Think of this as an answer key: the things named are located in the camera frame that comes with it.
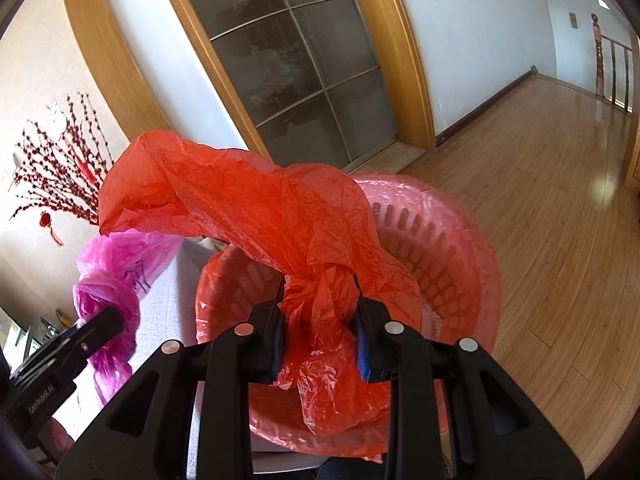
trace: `wooden floor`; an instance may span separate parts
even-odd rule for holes
[[[640,404],[640,210],[620,183],[628,119],[531,78],[403,173],[476,218],[502,273],[494,357],[588,474]]]

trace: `wall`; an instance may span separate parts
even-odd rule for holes
[[[627,46],[631,46],[628,25],[622,22],[612,10],[598,4],[598,0],[547,0],[556,43],[556,61],[558,79],[574,84],[590,92],[596,91],[596,47],[593,37],[591,14],[598,16],[600,30]],[[575,13],[578,28],[572,28],[569,13]],[[603,54],[605,61],[605,94],[611,95],[612,62],[609,41],[604,41]],[[617,99],[625,98],[625,63],[624,50],[616,48],[617,60]],[[632,74],[632,60],[629,59]]]
[[[404,0],[424,62],[436,133],[532,65],[556,76],[546,0]]]
[[[88,92],[114,156],[127,145],[103,101],[66,16],[63,0],[25,0],[0,40],[0,305],[23,326],[41,315],[55,320],[60,308],[74,316],[71,287],[78,280],[76,255],[97,229],[65,213],[52,224],[65,243],[58,248],[38,224],[39,210],[9,217],[24,201],[15,195],[15,144],[27,119],[46,122],[46,105],[67,94]]]
[[[246,149],[170,1],[108,1],[140,72],[174,130],[214,148]]]

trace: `pink plastic basket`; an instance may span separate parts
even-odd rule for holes
[[[358,174],[355,180],[369,199],[382,247],[418,281],[423,335],[447,343],[471,336],[490,352],[500,315],[500,273],[479,228],[455,200],[418,180],[381,174]],[[234,246],[215,258],[218,272],[203,272],[196,298],[198,328],[207,338],[246,320],[254,304],[273,298],[281,277]],[[207,317],[212,304],[225,305],[228,316]],[[202,332],[198,340],[203,341]],[[258,436],[310,454],[365,456],[385,449],[388,412],[334,436],[315,435],[302,420],[297,391],[250,386],[250,424]],[[436,393],[444,432],[444,399]]]

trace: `red berry branch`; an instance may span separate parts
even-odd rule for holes
[[[25,160],[14,174],[14,183],[27,187],[18,197],[29,203],[16,209],[11,218],[36,207],[71,213],[98,225],[98,191],[113,166],[113,157],[89,95],[78,92],[78,96],[79,107],[66,97],[66,129],[59,139],[34,121],[29,121],[33,131],[22,131],[17,146]],[[40,223],[43,221],[50,228],[49,213],[41,213]]]

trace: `round metal bolt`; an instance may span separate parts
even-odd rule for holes
[[[471,339],[470,337],[463,337],[460,340],[460,348],[462,348],[465,352],[475,352],[478,350],[478,342],[475,339]]]
[[[404,325],[399,321],[389,321],[385,325],[385,331],[389,334],[398,335],[404,332]]]
[[[169,341],[165,341],[162,343],[162,353],[163,354],[175,354],[180,349],[180,342],[175,339],[169,339]]]
[[[251,323],[240,323],[234,329],[236,335],[251,335],[254,333],[254,326]]]

